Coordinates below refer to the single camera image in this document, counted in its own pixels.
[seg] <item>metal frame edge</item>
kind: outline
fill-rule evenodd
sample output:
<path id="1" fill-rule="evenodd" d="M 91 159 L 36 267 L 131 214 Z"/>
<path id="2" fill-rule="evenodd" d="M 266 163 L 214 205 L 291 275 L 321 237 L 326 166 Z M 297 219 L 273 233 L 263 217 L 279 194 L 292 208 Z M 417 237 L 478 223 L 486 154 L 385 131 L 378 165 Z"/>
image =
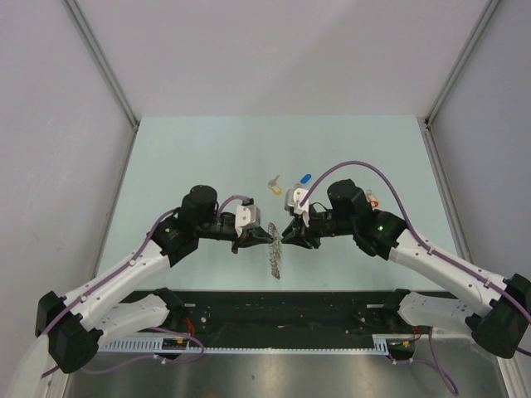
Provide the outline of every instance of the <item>metal frame edge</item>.
<path id="1" fill-rule="evenodd" d="M 525 377 L 522 373 L 522 363 L 517 357 L 511 359 L 498 358 L 499 369 L 504 378 L 505 388 L 509 398 L 522 398 L 530 396 Z"/>
<path id="2" fill-rule="evenodd" d="M 427 124 L 430 126 L 435 121 L 439 111 L 441 110 L 442 105 L 446 102 L 446 99 L 449 97 L 452 89 L 455 86 L 455 83 L 461 76 L 461 73 L 465 69 L 466 65 L 470 61 L 475 48 L 478 46 L 481 38 L 485 34 L 487 26 L 492 21 L 494 15 L 499 10 L 499 5 L 504 0 L 489 0 L 485 5 L 485 8 L 480 16 L 480 19 L 475 24 L 472 33 L 470 34 L 465 47 L 461 50 L 461 53 L 457 57 L 457 61 L 451 69 L 450 74 L 446 78 L 445 84 L 442 86 L 441 91 L 436 97 L 434 104 L 431 106 L 430 111 L 427 115 Z"/>
<path id="3" fill-rule="evenodd" d="M 433 170 L 437 188 L 439 188 L 439 194 L 441 195 L 442 205 L 445 209 L 448 224 L 450 225 L 450 231 L 454 239 L 457 254 L 461 258 L 473 263 L 470 247 L 466 240 L 463 226 L 460 222 L 454 197 L 451 194 L 450 185 L 442 166 L 441 157 L 437 150 L 435 140 L 433 139 L 433 133 L 426 122 L 419 120 L 419 127 L 421 128 L 422 139 L 424 140 L 428 158 L 430 159 L 431 169 Z"/>
<path id="4" fill-rule="evenodd" d="M 119 107 L 124 113 L 125 118 L 128 120 L 131 127 L 136 131 L 139 126 L 139 119 L 135 116 L 133 109 L 129 101 L 127 100 L 122 86 L 118 82 L 116 75 L 114 74 L 110 63 L 107 61 L 100 44 L 96 40 L 96 37 L 90 28 L 90 24 L 87 21 L 85 14 L 80 8 L 77 0 L 61 0 L 63 6 L 66 9 L 72 23 L 76 27 L 81 40 L 85 43 L 87 51 L 92 56 L 96 66 L 100 70 L 105 83 L 107 83 L 112 95 L 118 102 Z"/>
<path id="5" fill-rule="evenodd" d="M 98 249 L 98 254 L 94 262 L 94 267 L 90 272 L 91 279 L 96 276 L 96 273 L 98 272 L 98 268 L 100 267 L 101 257 L 103 256 L 105 243 L 107 242 L 107 238 L 109 237 L 110 226 L 112 224 L 114 212 L 116 211 L 116 207 L 118 205 L 119 193 L 121 192 L 122 186 L 124 185 L 125 173 L 127 172 L 129 161 L 131 160 L 131 154 L 133 153 L 134 142 L 136 141 L 136 136 L 137 134 L 135 134 L 131 138 L 131 142 L 129 143 L 129 148 L 127 150 L 127 156 L 125 157 L 124 165 L 122 166 L 122 169 L 120 171 L 118 186 L 116 187 L 116 191 L 114 192 L 114 199 L 113 199 L 110 211 L 109 211 L 109 217 L 107 218 L 107 222 L 105 223 L 104 234 L 103 234 L 103 237 L 101 238 L 100 246 Z"/>
<path id="6" fill-rule="evenodd" d="M 62 371 L 56 371 L 48 383 L 46 398 L 62 398 L 65 395 L 68 380 L 69 375 Z"/>

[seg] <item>small key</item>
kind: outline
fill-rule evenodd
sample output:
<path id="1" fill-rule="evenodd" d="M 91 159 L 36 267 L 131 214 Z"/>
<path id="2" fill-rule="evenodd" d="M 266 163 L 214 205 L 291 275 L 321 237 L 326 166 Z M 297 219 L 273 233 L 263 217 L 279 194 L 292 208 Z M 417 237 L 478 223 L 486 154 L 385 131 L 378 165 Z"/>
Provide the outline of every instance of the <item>small key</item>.
<path id="1" fill-rule="evenodd" d="M 276 193 L 277 195 L 281 195 L 282 194 L 282 188 L 279 187 L 276 183 L 276 180 L 278 180 L 280 177 L 280 174 L 278 176 L 276 176 L 274 179 L 270 180 L 268 183 L 267 183 L 267 186 L 269 188 L 271 188 L 271 190 Z"/>

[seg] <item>stainless steel surface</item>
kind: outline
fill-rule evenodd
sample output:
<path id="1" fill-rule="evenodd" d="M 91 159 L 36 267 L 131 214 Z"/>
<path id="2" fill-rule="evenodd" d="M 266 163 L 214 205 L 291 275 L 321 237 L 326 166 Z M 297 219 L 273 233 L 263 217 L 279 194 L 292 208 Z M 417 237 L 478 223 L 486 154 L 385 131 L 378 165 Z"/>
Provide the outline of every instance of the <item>stainless steel surface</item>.
<path id="1" fill-rule="evenodd" d="M 101 50 L 100 44 L 96 40 L 94 33 L 80 8 L 80 5 L 76 0 L 62 0 L 62 3 L 65 6 L 65 9 L 68 12 L 72 22 L 76 26 L 81 39 L 86 44 L 86 48 L 92 55 L 96 66 L 98 66 L 98 69 L 103 75 L 103 78 L 109 86 L 110 91 L 118 101 L 120 108 L 124 112 L 125 118 L 129 121 L 133 129 L 137 129 L 139 126 L 139 120 L 134 115 L 131 105 L 125 97 L 124 91 L 116 79 L 116 75 L 110 67 L 103 50 Z"/>
<path id="2" fill-rule="evenodd" d="M 450 185 L 448 184 L 448 179 L 446 178 L 446 173 L 442 166 L 441 157 L 439 156 L 437 146 L 433 139 L 432 127 L 426 126 L 426 123 L 419 123 L 419 126 L 421 127 L 422 137 L 424 139 L 424 144 L 426 145 L 431 168 L 433 169 L 433 175 L 435 176 L 437 187 L 441 194 L 442 205 L 445 209 L 451 235 L 454 238 L 455 249 L 461 258 L 473 263 L 474 261 L 470 254 L 468 242 L 466 241 L 463 225 L 461 224 L 459 214 L 457 213 L 454 197 L 451 194 Z"/>
<path id="3" fill-rule="evenodd" d="M 510 398 L 531 396 L 531 390 L 526 386 L 528 380 L 525 367 L 522 367 L 522 356 L 514 356 L 512 359 L 499 359 L 499 369 L 505 381 L 505 388 Z"/>
<path id="4" fill-rule="evenodd" d="M 460 396 L 507 397 L 498 362 L 468 340 L 436 341 L 441 362 Z M 431 359 L 426 340 L 418 358 Z M 131 358 L 99 354 L 90 369 Z M 436 371 L 422 364 L 394 366 L 386 357 L 329 355 L 211 355 L 190 365 L 133 363 L 104 376 L 72 375 L 67 398 L 154 397 L 451 397 Z"/>
<path id="5" fill-rule="evenodd" d="M 483 14 L 481 15 L 478 22 L 475 24 L 475 27 L 472 30 L 468 41 L 466 42 L 465 48 L 463 48 L 463 50 L 459 54 L 459 57 L 457 58 L 457 61 L 455 62 L 455 65 L 452 68 L 450 75 L 446 79 L 445 84 L 442 86 L 441 92 L 437 96 L 435 103 L 432 105 L 430 112 L 427 115 L 426 119 L 429 125 L 433 124 L 433 121 L 439 114 L 441 106 L 445 103 L 446 98 L 448 98 L 452 87 L 457 82 L 457 79 L 459 78 L 461 72 L 465 69 L 465 66 L 470 59 L 470 55 L 476 48 L 477 44 L 480 42 L 481 37 L 485 33 L 486 27 L 489 25 L 490 21 L 492 21 L 492 18 L 495 15 L 496 11 L 499 10 L 499 5 L 503 1 L 504 0 L 490 0 L 485 6 L 485 10 L 483 11 Z"/>

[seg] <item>light blue table surface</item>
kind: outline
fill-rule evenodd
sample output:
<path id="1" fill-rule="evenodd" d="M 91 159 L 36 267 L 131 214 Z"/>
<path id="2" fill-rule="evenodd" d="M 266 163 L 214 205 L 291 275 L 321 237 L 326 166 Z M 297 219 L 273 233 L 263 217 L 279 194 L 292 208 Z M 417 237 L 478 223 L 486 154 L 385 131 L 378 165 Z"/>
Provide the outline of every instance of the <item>light blue table surface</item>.
<path id="1" fill-rule="evenodd" d="M 306 173 L 308 186 L 333 165 L 363 160 L 395 185 L 416 228 L 455 253 L 415 117 L 300 116 L 144 118 L 119 194 L 99 273 L 134 249 L 164 211 L 179 206 L 190 188 L 214 187 L 221 203 L 233 194 L 254 197 L 262 226 L 289 224 L 284 196 L 268 181 L 292 187 Z M 372 190 L 380 208 L 399 214 L 379 177 L 363 167 L 345 167 L 327 178 L 311 201 L 329 205 L 328 186 L 352 178 Z M 233 202 L 228 211 L 235 210 Z M 393 290 L 440 289 L 392 262 L 368 257 L 343 236 L 322 239 L 318 250 L 283 245 L 281 279 L 270 275 L 267 245 L 231 252 L 230 242 L 202 240 L 199 249 L 140 289 L 191 290 Z"/>

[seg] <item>black metal base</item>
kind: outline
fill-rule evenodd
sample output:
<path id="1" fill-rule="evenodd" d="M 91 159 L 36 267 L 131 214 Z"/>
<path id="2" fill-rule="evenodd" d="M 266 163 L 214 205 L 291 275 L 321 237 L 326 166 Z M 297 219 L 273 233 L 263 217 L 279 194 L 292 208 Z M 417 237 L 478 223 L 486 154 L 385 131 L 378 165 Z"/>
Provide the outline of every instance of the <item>black metal base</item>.
<path id="1" fill-rule="evenodd" d="M 372 348 L 375 333 L 412 334 L 411 325 L 400 318 L 388 322 L 388 313 L 378 307 L 392 295 L 388 291 L 173 292 L 187 305 L 184 315 L 206 347 Z M 135 291 L 124 301 L 150 293 Z M 423 294 L 452 297 L 446 292 Z M 186 324 L 164 326 L 187 331 Z"/>

